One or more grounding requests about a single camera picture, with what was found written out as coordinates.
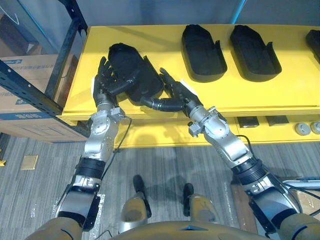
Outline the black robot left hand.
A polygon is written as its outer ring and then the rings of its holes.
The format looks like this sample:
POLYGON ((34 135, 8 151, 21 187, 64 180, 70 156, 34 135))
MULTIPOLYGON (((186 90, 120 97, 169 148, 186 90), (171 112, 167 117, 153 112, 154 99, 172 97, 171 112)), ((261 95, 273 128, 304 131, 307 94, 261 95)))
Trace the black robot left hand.
POLYGON ((133 71, 128 77, 119 77, 111 63, 103 56, 100 59, 97 75, 93 81, 93 99, 95 106, 111 102, 118 107, 117 95, 132 88, 137 82, 139 70, 133 71))

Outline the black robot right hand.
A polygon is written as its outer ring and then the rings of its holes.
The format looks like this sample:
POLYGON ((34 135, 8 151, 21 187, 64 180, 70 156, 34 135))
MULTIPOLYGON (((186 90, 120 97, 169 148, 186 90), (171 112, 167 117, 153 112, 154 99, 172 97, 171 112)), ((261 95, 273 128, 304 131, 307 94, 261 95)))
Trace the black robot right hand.
POLYGON ((176 81, 164 69, 160 68, 160 79, 168 91, 169 98, 154 98, 143 96, 140 101, 146 107, 161 112, 180 112, 182 111, 187 117, 197 106, 203 106, 199 98, 193 94, 181 81, 176 81))

